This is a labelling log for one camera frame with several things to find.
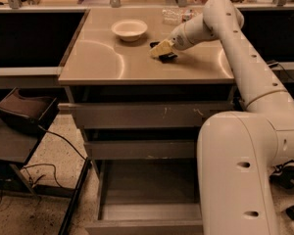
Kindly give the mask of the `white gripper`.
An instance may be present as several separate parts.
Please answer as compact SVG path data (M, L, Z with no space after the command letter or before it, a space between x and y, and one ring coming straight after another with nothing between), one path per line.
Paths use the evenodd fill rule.
M172 46L179 51L189 49L195 45L196 36L196 30L188 29L184 25L180 25L171 32L168 39L161 42L150 43L150 56L152 58L158 58L167 55L172 52Z

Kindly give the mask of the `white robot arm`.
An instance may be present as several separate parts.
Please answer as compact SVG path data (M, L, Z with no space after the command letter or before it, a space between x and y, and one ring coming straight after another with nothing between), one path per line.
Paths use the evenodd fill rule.
M209 117L200 129L197 165L204 235L279 235L268 169L294 158L294 100L243 34L230 0L202 13L153 47L154 58L219 40L244 109Z

